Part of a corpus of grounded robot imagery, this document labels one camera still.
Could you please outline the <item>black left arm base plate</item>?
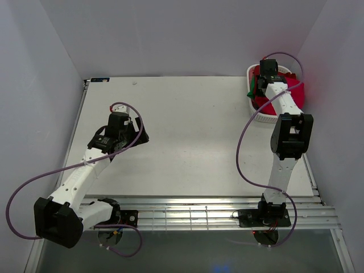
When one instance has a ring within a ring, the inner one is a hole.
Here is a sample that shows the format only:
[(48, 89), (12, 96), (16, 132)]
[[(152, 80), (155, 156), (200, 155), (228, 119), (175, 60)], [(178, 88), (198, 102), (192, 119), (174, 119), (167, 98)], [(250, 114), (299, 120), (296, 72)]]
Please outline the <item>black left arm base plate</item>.
[(119, 210), (116, 212), (116, 224), (138, 227), (138, 210)]

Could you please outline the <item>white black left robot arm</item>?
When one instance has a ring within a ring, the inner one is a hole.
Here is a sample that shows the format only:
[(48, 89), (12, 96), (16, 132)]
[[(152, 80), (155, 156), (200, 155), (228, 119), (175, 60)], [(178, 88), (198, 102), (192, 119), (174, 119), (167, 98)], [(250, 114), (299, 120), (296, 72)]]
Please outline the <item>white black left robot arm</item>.
[(81, 165), (48, 198), (40, 197), (35, 202), (37, 236), (72, 248), (85, 230), (98, 224), (111, 228), (119, 224), (120, 205), (115, 200), (99, 198), (85, 207), (81, 203), (118, 152), (148, 142), (140, 118), (132, 119), (129, 110), (127, 106), (113, 110), (107, 125), (99, 128), (88, 143)]

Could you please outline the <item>bright red t shirt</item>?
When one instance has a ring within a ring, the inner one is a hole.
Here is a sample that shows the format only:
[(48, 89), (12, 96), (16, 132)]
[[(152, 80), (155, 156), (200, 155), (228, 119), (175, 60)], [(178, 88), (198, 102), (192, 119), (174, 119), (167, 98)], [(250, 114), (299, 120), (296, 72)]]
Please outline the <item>bright red t shirt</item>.
[(263, 88), (259, 88), (258, 79), (255, 77), (255, 100), (251, 100), (256, 111), (262, 114), (274, 115), (281, 114), (300, 115), (303, 111), (299, 108), (292, 97), (291, 89), (287, 80), (275, 76), (270, 81), (262, 78)]

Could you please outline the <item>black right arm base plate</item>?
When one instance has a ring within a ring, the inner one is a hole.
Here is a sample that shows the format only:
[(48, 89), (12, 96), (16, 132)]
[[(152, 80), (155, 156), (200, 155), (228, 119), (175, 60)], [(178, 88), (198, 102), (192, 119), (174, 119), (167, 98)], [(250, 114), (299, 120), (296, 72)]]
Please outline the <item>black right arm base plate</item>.
[(281, 216), (268, 214), (260, 214), (258, 209), (240, 209), (238, 212), (238, 221), (241, 228), (255, 228), (270, 226), (288, 228), (291, 226), (288, 210), (285, 209)]

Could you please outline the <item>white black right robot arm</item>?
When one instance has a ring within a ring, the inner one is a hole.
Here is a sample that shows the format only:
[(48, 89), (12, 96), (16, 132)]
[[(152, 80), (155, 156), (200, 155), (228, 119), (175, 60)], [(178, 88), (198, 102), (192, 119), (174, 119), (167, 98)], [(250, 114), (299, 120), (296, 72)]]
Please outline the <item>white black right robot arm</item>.
[(296, 163), (308, 150), (313, 117), (304, 114), (294, 102), (286, 78), (278, 74), (276, 60), (260, 61), (257, 84), (277, 116), (270, 140), (273, 165), (268, 186), (258, 203), (257, 219), (264, 226), (289, 227), (287, 188)]

